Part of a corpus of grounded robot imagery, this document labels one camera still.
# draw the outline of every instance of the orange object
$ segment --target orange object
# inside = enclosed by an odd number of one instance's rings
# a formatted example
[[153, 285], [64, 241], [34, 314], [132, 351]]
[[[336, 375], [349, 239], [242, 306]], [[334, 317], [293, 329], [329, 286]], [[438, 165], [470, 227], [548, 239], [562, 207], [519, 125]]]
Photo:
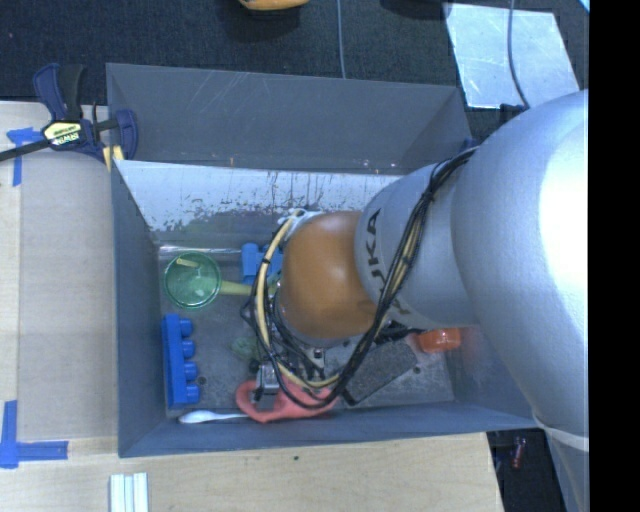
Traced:
[[460, 329], [451, 327], [447, 329], [434, 329], [432, 331], [414, 334], [417, 345], [424, 352], [436, 353], [458, 348], [462, 342]]
[[279, 312], [294, 333], [317, 340], [314, 346], [361, 334], [375, 318], [376, 304], [362, 286], [354, 254], [360, 215], [317, 215], [293, 232], [284, 249]]
[[252, 11], [279, 11], [300, 7], [309, 0], [239, 0], [247, 9]]
[[[289, 391], [291, 391], [291, 393], [296, 398], [310, 405], [315, 403], [313, 398], [305, 393], [299, 386], [293, 384], [285, 377], [283, 377], [283, 379], [286, 382], [287, 389], [289, 389]], [[296, 405], [294, 402], [292, 402], [289, 397], [285, 395], [284, 391], [279, 390], [278, 394], [276, 395], [273, 410], [258, 411], [255, 404], [251, 402], [251, 393], [253, 392], [255, 387], [255, 380], [249, 380], [240, 384], [240, 386], [236, 390], [236, 404], [238, 404], [238, 407], [242, 412], [260, 423], [268, 423], [270, 421], [284, 419], [310, 418], [312, 416], [318, 416], [330, 410], [338, 401], [338, 399], [336, 398], [333, 402], [331, 402], [326, 407], [323, 407], [322, 409], [305, 409], [304, 407], [300, 407], [299, 405]], [[329, 389], [325, 388], [318, 394], [318, 397], [324, 398], [329, 393]]]

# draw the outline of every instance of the wire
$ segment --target wire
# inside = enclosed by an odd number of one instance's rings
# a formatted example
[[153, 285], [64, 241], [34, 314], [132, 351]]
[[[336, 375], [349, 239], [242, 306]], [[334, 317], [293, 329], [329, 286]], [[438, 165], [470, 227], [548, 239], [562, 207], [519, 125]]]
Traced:
[[509, 56], [509, 71], [511, 71], [513, 84], [516, 86], [518, 96], [520, 96], [520, 100], [522, 101], [524, 108], [528, 110], [531, 108], [531, 105], [529, 105], [529, 102], [522, 90], [522, 86], [518, 80], [518, 75], [516, 74], [516, 67], [513, 63], [513, 11], [515, 10], [515, 6], [516, 0], [511, 0], [511, 5], [509, 6], [509, 22], [507, 24], [507, 55]]
[[[351, 357], [343, 367], [342, 371], [330, 378], [309, 381], [299, 375], [296, 375], [296, 373], [294, 373], [294, 369], [282, 359], [282, 356], [278, 354], [274, 346], [274, 340], [272, 340], [270, 332], [274, 326], [278, 329], [278, 322], [275, 319], [276, 317], [272, 317], [274, 307], [269, 297], [269, 290], [266, 281], [267, 269], [276, 248], [282, 240], [284, 240], [287, 232], [294, 223], [295, 217], [300, 215], [302, 211], [294, 211], [292, 216], [289, 217], [287, 221], [285, 221], [276, 231], [271, 243], [265, 251], [264, 259], [258, 269], [258, 274], [254, 281], [251, 298], [249, 299], [248, 304], [250, 304], [253, 299], [253, 307], [250, 309], [252, 326], [256, 331], [266, 357], [273, 365], [274, 374], [278, 380], [280, 388], [292, 402], [305, 409], [320, 409], [331, 404], [344, 392], [350, 379], [364, 361], [364, 358], [372, 344], [378, 341], [381, 336], [384, 337], [385, 327], [388, 323], [388, 312], [390, 308], [394, 306], [397, 295], [409, 276], [417, 257], [429, 206], [435, 200], [435, 195], [442, 185], [449, 179], [457, 168], [468, 161], [471, 155], [475, 152], [475, 149], [475, 147], [467, 149], [452, 159], [441, 162], [434, 167], [427, 189], [422, 193], [415, 207], [411, 211], [409, 220], [407, 221], [400, 238], [400, 242], [398, 243], [398, 247], [394, 253], [394, 257], [387, 273], [385, 285], [378, 299], [378, 305], [372, 325], [358, 341], [355, 350], [351, 354]], [[301, 401], [291, 393], [283, 376], [287, 377], [289, 381], [300, 386], [302, 389], [309, 391], [309, 396], [314, 398], [316, 402], [309, 404]], [[311, 391], [326, 388], [328, 386], [333, 386], [333, 388], [324, 398], [319, 398], [313, 395], [313, 392]]]
[[347, 78], [347, 73], [344, 66], [344, 48], [342, 45], [342, 6], [340, 0], [336, 0], [336, 9], [338, 11], [338, 53], [340, 55], [340, 72], [342, 78]]

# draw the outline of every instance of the red object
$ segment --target red object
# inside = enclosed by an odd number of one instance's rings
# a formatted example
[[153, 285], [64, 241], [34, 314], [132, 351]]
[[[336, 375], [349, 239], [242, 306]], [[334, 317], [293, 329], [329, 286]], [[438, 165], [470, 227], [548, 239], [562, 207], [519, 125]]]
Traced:
[[511, 458], [511, 467], [513, 469], [520, 469], [522, 467], [522, 458], [524, 457], [524, 448], [527, 444], [527, 440], [524, 437], [516, 437], [514, 440], [516, 445], [513, 457]]
[[415, 341], [424, 352], [436, 353], [458, 348], [462, 342], [460, 329], [434, 329], [432, 331], [415, 334]]
[[[316, 403], [307, 393], [305, 393], [299, 386], [285, 379], [287, 389], [298, 398], [300, 401], [308, 404]], [[284, 391], [279, 390], [276, 395], [273, 410], [271, 411], [258, 411], [255, 404], [251, 402], [251, 393], [256, 387], [255, 380], [249, 380], [240, 384], [236, 390], [236, 403], [242, 412], [247, 414], [250, 418], [260, 422], [268, 423], [270, 421], [283, 420], [283, 419], [298, 419], [298, 418], [310, 418], [312, 416], [318, 416], [324, 412], [330, 410], [338, 401], [335, 399], [326, 407], [322, 409], [305, 409], [292, 402]], [[319, 398], [324, 398], [330, 393], [330, 390], [325, 388], [318, 394]]]

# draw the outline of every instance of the orange object on floor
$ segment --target orange object on floor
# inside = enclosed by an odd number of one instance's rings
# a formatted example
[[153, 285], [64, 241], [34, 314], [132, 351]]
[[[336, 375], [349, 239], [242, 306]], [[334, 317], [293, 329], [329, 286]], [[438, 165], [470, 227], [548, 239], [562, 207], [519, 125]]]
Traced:
[[[285, 377], [283, 377], [287, 385], [287, 389], [291, 393], [304, 403], [314, 404], [315, 401], [307, 393], [305, 393], [299, 386], [293, 384]], [[324, 412], [330, 410], [338, 401], [336, 398], [326, 407], [322, 409], [305, 409], [292, 402], [289, 397], [280, 389], [276, 395], [275, 403], [271, 411], [259, 411], [256, 409], [254, 403], [251, 402], [251, 393], [256, 387], [255, 380], [249, 380], [240, 384], [236, 390], [236, 404], [242, 412], [247, 414], [250, 418], [260, 422], [268, 423], [270, 421], [284, 420], [284, 419], [298, 419], [298, 418], [310, 418], [312, 416], [318, 416]], [[324, 398], [330, 393], [330, 390], [325, 388], [318, 393], [319, 398]]]
[[238, 0], [252, 11], [279, 11], [306, 4], [309, 0]]
[[457, 327], [434, 329], [413, 335], [416, 344], [424, 352], [431, 354], [458, 348], [462, 343], [462, 334]]

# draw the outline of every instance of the blue object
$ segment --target blue object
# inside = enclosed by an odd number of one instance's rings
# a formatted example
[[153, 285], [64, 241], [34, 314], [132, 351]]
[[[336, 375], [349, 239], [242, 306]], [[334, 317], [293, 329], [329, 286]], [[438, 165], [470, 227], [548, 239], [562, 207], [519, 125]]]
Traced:
[[[65, 83], [67, 87], [67, 95], [71, 94], [73, 98], [64, 98], [63, 91], [59, 83], [60, 65], [48, 64], [40, 69], [33, 77], [33, 86], [40, 103], [42, 103], [51, 114], [51, 121], [73, 121], [79, 123], [82, 127], [83, 142], [73, 146], [63, 146], [60, 149], [67, 149], [83, 153], [85, 155], [96, 158], [104, 163], [103, 149], [105, 144], [99, 140], [98, 130], [87, 119], [82, 119], [82, 109], [77, 105], [75, 96], [77, 95], [77, 86], [80, 74], [83, 68], [76, 69], [76, 76], [72, 77], [73, 83]], [[123, 109], [116, 112], [116, 120], [120, 130], [120, 146], [124, 157], [133, 158], [138, 146], [138, 130], [136, 127], [135, 117], [131, 110]]]
[[[7, 132], [7, 137], [9, 137], [9, 140], [13, 142], [16, 147], [44, 139], [42, 134], [39, 131], [34, 130], [32, 127], [9, 130]], [[13, 186], [17, 187], [20, 183], [22, 183], [22, 157], [18, 156], [13, 162]]]
[[66, 460], [69, 441], [19, 443], [16, 441], [18, 402], [5, 402], [0, 441], [0, 468], [15, 469], [20, 462]]
[[[251, 284], [258, 275], [258, 268], [262, 263], [268, 246], [264, 246], [262, 249], [258, 247], [258, 244], [252, 242], [246, 243], [242, 246], [242, 283]], [[271, 256], [271, 264], [267, 269], [267, 276], [275, 272], [280, 272], [282, 268], [282, 251], [278, 247], [276, 252]]]
[[164, 349], [164, 378], [167, 407], [179, 409], [200, 401], [200, 388], [195, 384], [198, 367], [188, 361], [195, 354], [195, 343], [187, 339], [193, 332], [188, 318], [169, 313], [162, 318], [162, 345]]

